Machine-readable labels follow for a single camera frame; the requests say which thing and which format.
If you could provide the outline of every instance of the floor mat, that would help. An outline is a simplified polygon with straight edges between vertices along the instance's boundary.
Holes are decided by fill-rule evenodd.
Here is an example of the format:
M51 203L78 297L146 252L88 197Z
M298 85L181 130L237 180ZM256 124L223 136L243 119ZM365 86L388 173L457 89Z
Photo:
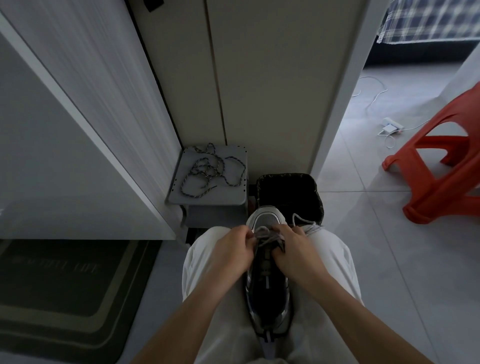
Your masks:
M0 240L0 350L115 363L160 244Z

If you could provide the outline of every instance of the red plastic stool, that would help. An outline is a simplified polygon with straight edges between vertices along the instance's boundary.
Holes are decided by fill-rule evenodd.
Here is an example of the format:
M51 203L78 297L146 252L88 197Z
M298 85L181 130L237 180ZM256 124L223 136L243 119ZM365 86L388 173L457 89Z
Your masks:
M468 136L427 136L436 126L453 121ZM445 149L440 161L453 167L436 179L417 149ZM444 215L480 216L480 197L466 196L480 183L480 82L440 110L398 152L382 163L384 170L396 163L412 189L410 202L403 207L405 216L428 224Z

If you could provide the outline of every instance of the person's left hand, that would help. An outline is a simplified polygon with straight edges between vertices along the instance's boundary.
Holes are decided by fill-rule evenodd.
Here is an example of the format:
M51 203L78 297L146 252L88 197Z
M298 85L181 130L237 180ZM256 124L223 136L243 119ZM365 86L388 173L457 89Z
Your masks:
M257 240L246 225L237 226L218 240L210 256L210 269L229 286L247 271Z

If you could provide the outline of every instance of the black trash bag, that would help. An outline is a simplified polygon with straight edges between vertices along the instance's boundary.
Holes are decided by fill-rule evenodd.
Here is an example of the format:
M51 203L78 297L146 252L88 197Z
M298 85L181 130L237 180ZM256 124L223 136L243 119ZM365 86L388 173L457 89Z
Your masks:
M265 174L257 180L257 208L272 205L280 210L287 224L292 224L296 213L305 220L321 225L324 206L317 192L317 184L306 173Z

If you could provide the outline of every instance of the plaid fabric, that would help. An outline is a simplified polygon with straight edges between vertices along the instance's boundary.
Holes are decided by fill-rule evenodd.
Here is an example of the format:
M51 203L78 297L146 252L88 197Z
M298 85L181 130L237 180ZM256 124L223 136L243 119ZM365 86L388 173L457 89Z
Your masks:
M480 39L479 0L393 0L377 43Z

